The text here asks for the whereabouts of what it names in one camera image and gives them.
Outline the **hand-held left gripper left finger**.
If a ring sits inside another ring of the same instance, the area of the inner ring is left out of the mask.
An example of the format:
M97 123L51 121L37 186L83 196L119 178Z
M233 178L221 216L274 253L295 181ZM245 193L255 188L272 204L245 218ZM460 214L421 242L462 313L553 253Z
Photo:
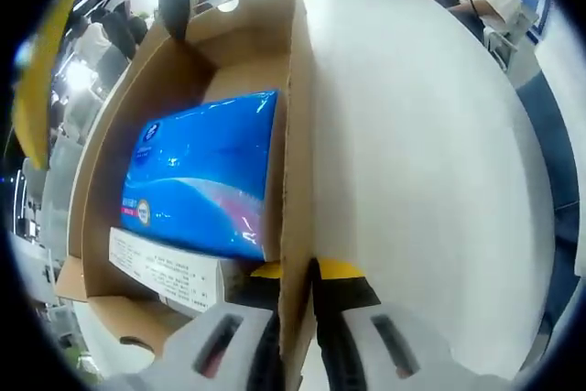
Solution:
M147 368L103 381L104 390L280 390L280 275L265 264L173 333Z

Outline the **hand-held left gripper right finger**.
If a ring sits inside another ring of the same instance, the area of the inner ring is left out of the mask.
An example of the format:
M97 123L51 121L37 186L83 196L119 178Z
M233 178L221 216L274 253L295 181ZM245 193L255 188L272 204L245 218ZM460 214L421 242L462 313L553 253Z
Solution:
M355 266L309 266L317 343L332 390L509 390L510 381L456 362L446 339L411 311L383 302Z

